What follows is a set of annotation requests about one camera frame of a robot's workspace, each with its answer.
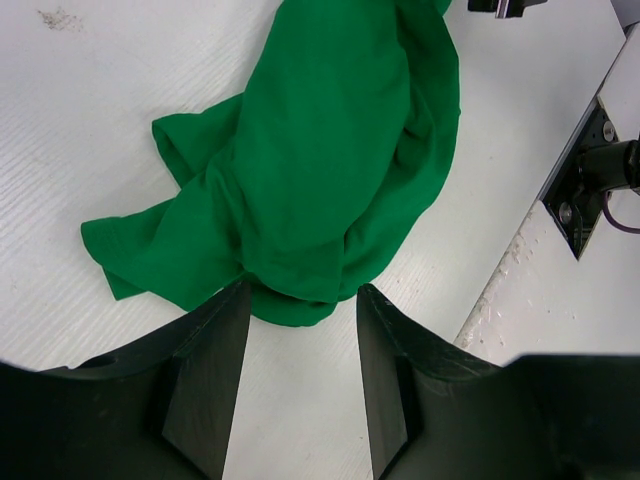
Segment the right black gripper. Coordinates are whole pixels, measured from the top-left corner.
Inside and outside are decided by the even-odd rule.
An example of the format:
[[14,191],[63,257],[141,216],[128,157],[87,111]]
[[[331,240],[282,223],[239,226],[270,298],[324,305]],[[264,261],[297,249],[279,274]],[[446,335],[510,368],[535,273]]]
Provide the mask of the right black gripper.
[[527,8],[546,2],[547,0],[468,0],[467,10],[493,13],[496,19],[522,18]]

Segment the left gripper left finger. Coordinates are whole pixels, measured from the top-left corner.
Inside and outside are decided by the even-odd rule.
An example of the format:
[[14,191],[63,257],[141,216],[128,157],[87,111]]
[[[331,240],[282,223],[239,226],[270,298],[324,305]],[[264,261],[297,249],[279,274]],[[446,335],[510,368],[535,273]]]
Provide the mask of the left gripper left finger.
[[251,290],[200,307],[76,368],[1,366],[5,479],[219,479]]

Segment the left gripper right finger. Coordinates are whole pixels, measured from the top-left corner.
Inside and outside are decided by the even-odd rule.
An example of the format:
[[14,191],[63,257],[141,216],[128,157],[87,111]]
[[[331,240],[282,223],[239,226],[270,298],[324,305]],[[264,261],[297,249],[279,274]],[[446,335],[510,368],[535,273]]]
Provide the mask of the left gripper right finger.
[[639,360],[482,360],[416,323],[370,284],[357,334],[377,479],[635,479]]

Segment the green t shirt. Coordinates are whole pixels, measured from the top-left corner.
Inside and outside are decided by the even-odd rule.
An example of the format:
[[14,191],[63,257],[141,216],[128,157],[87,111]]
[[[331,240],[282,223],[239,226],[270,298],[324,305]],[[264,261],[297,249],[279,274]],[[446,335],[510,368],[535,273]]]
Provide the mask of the green t shirt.
[[152,135],[178,194],[85,222],[113,295],[193,310],[237,280],[312,326],[377,277],[449,174],[459,62],[445,1],[285,1],[245,89]]

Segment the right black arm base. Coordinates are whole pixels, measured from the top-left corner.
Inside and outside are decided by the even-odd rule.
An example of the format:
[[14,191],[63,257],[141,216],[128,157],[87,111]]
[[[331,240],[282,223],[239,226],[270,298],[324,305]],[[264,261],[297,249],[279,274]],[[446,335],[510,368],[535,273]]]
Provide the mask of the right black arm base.
[[582,256],[601,217],[622,232],[639,232],[611,215],[608,201],[619,190],[639,192],[639,140],[621,140],[595,99],[541,195],[575,258]]

